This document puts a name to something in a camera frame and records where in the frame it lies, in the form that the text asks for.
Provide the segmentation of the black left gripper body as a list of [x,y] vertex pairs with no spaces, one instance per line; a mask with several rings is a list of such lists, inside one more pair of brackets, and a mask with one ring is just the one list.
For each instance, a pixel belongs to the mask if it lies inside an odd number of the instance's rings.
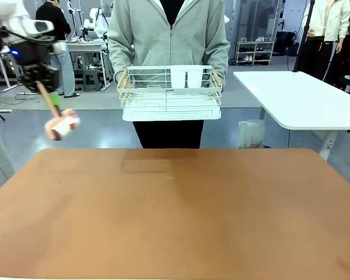
[[50,65],[49,45],[23,41],[14,45],[14,59],[21,68],[18,80],[30,91],[39,92],[38,83],[42,83],[48,92],[59,88],[59,70]]

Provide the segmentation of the person's left hand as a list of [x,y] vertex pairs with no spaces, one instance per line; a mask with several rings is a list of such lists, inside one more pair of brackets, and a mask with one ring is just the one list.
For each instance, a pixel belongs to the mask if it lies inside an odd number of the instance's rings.
[[212,76],[213,76],[213,78],[214,78],[214,80],[215,80],[217,86],[220,87],[220,88],[222,88],[223,85],[222,85],[221,79],[220,79],[220,77],[218,76],[218,74],[217,74],[217,72],[215,71],[215,69],[213,69],[213,68],[211,69],[211,74],[212,74]]

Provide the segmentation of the person's right hand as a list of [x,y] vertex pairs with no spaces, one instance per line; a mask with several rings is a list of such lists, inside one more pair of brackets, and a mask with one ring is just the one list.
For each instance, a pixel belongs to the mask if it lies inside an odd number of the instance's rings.
[[132,82],[131,82],[131,79],[129,77],[128,69],[126,68],[122,73],[122,76],[119,80],[117,88],[118,89],[130,89],[131,86],[132,86]]

